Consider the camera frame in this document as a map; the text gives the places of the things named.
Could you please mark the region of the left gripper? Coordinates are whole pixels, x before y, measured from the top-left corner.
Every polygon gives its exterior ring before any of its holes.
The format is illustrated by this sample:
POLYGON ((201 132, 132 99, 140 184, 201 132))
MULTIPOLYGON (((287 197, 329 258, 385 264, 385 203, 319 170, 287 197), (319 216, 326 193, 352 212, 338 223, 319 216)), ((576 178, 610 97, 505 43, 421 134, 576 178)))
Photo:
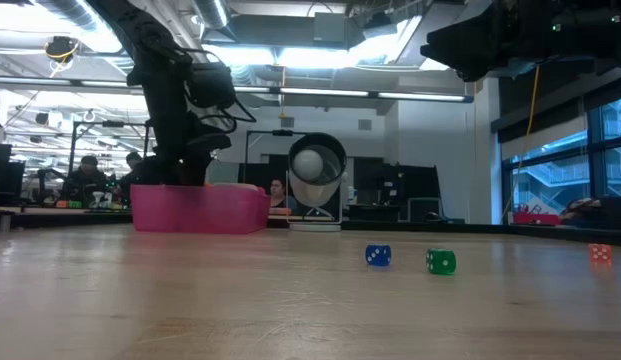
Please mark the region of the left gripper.
POLYGON ((186 77, 195 63, 190 48, 131 47, 134 67, 129 86, 140 86, 146 101, 154 147, 154 183, 203 186, 216 153, 231 146, 228 132, 207 125, 186 97, 186 77), (180 155, 167 159, 164 155, 180 155))

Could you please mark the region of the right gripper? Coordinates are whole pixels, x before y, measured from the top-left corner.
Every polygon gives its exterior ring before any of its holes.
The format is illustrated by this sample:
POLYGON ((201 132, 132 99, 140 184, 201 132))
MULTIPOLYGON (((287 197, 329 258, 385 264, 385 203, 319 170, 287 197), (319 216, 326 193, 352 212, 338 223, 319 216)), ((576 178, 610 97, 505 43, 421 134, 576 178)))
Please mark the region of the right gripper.
MULTIPOLYGON (((557 57, 553 48, 553 17, 557 0, 502 0, 508 57, 503 75, 529 72, 557 57)), ((421 54, 446 65, 464 82, 484 77, 498 63, 499 6, 488 5, 478 15, 432 31, 421 54)))

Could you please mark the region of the large pink foam die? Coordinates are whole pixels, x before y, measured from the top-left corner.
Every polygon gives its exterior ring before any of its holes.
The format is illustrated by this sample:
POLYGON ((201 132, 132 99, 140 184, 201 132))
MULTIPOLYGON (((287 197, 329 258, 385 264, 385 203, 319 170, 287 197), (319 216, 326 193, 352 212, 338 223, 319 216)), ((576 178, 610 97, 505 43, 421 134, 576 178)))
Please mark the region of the large pink foam die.
POLYGON ((252 191, 259 192, 259 193, 265 193, 265 190, 262 187, 259 187, 253 184, 246 184, 246 183, 215 183, 210 186, 252 190, 252 191))

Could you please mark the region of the small dark green die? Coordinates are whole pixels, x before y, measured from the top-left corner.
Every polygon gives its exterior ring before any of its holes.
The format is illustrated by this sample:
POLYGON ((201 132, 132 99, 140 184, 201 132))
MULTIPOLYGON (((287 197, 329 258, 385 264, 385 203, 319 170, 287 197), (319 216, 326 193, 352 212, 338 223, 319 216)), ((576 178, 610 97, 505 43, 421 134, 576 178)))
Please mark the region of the small dark green die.
POLYGON ((450 249, 430 248, 426 252, 426 265, 430 274, 453 275, 456 272, 456 255, 450 249))

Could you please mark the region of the pink plastic tray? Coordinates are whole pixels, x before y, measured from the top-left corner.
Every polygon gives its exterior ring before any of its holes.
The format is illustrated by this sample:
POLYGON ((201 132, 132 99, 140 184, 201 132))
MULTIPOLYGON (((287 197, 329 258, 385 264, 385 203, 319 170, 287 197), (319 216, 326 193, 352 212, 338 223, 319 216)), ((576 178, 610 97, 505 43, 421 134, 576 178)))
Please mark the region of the pink plastic tray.
POLYGON ((133 185, 131 206, 137 231, 248 234, 267 226, 270 197, 225 187, 133 185))

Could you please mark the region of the person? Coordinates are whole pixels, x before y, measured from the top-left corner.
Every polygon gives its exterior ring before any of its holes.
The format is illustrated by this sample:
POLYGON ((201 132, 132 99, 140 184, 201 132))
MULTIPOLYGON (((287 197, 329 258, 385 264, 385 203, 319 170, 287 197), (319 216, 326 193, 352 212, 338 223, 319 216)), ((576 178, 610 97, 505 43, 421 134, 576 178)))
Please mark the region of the person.
POLYGON ((118 187, 123 200, 130 203, 131 186, 154 185, 156 183, 156 176, 153 172, 153 163, 150 157, 142 158, 138 152, 131 152, 126 156, 125 160, 130 171, 119 180, 118 187))
POLYGON ((106 175, 98 169, 95 156, 86 155, 81 158, 79 167, 68 174, 63 184, 63 194, 69 201, 79 201, 88 207, 94 201, 94 192, 104 192, 106 175))
POLYGON ((286 187, 280 179, 273 179, 270 184, 270 207, 285 208, 291 212, 297 210, 296 200, 287 194, 286 187))

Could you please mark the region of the white cylinder with black opening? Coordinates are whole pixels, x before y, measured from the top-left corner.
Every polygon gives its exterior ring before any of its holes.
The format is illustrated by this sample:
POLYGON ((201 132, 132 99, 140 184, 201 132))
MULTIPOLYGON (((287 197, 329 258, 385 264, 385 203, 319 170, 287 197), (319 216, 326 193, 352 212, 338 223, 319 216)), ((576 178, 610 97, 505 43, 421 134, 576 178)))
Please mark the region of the white cylinder with black opening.
POLYGON ((289 149, 286 186, 298 203, 327 216, 326 220, 291 220, 289 229, 339 232, 343 221, 341 185, 347 154, 341 142, 326 133, 309 133, 289 149))

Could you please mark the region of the long wooden workbench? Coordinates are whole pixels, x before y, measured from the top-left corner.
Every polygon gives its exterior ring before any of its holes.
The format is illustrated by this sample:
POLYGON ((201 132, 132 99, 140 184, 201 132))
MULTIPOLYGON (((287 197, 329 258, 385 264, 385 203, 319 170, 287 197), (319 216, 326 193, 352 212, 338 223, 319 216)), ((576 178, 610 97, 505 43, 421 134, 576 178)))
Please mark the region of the long wooden workbench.
POLYGON ((52 215, 52 216, 70 216, 70 215, 131 215, 129 210, 113 210, 113 209, 80 209, 80 208, 47 208, 47 207, 11 207, 0 206, 0 213, 8 213, 12 215, 52 215))

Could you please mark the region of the long ceiling light bar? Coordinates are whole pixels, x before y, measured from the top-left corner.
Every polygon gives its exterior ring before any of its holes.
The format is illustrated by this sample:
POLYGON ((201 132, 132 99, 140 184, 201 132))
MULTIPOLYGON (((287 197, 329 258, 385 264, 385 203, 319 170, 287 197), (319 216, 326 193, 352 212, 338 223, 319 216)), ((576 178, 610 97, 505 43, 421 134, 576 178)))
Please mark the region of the long ceiling light bar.
MULTIPOLYGON (((121 93, 140 95, 140 86, 128 86, 122 81, 84 80, 43 77, 0 76, 0 89, 6 90, 43 90, 76 91, 84 93, 121 93)), ((272 94, 298 96, 328 96, 344 98, 366 98, 398 101, 472 103, 471 95, 448 95, 435 93, 409 93, 385 91, 361 91, 341 89, 298 88, 279 86, 235 86, 237 94, 272 94)))

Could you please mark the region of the large window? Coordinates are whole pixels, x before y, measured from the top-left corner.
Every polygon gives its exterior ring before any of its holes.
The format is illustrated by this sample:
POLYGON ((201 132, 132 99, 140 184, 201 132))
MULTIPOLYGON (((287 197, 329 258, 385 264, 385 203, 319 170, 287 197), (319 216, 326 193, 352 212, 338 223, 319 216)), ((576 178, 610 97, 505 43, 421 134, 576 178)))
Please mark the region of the large window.
POLYGON ((535 116, 501 142, 504 210, 558 215, 561 224, 621 229, 621 98, 551 126, 535 116))

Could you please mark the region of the red box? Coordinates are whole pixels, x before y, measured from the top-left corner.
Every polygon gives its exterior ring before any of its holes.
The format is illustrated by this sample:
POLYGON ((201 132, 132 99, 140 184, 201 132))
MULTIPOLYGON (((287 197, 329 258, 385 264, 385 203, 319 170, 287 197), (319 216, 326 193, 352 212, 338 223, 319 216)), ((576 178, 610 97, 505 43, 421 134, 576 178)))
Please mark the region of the red box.
POLYGON ((555 214, 516 212, 512 214, 511 220, 515 225, 557 226, 561 224, 559 216, 555 214))

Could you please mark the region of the small blue die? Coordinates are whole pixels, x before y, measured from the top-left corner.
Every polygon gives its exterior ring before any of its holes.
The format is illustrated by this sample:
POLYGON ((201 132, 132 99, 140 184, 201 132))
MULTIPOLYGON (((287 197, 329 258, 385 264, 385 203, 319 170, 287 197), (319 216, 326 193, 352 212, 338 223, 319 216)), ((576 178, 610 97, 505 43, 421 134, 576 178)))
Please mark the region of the small blue die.
POLYGON ((389 266, 392 259, 391 247, 387 244, 368 244, 365 248, 365 260, 368 265, 389 266))

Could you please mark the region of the black background rig frame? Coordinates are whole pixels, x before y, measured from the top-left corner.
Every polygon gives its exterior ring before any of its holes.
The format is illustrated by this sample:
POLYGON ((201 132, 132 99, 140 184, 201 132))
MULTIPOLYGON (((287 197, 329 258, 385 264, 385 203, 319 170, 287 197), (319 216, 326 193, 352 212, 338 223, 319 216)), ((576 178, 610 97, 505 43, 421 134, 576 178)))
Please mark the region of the black background rig frame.
POLYGON ((122 120, 75 121, 70 135, 68 171, 75 169, 78 155, 93 155, 97 159, 114 161, 125 158, 130 152, 137 152, 145 158, 152 154, 150 145, 153 141, 152 130, 146 123, 122 120), (94 140, 95 148, 78 148, 77 143, 82 139, 94 140))
POLYGON ((298 132, 298 131, 285 130, 285 129, 270 130, 270 131, 267 131, 267 130, 247 130, 246 131, 246 136, 245 136, 243 176, 242 176, 242 181, 244 183, 247 183, 246 177, 247 177, 247 166, 248 166, 248 163, 249 163, 249 151, 250 151, 250 147, 252 146, 249 142, 250 142, 250 136, 253 135, 253 134, 271 135, 271 136, 275 136, 275 137, 292 137, 294 135, 299 135, 299 136, 308 135, 308 134, 310 134, 310 132, 298 132))

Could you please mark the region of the silver ceiling duct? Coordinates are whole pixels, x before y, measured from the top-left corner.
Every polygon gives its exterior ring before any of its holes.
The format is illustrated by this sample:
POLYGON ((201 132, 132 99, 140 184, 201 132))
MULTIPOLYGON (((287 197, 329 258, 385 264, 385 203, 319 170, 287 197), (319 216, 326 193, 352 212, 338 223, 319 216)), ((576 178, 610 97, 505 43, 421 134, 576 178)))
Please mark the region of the silver ceiling duct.
POLYGON ((226 0, 191 0, 191 2, 205 28, 221 29, 230 23, 230 8, 226 0))

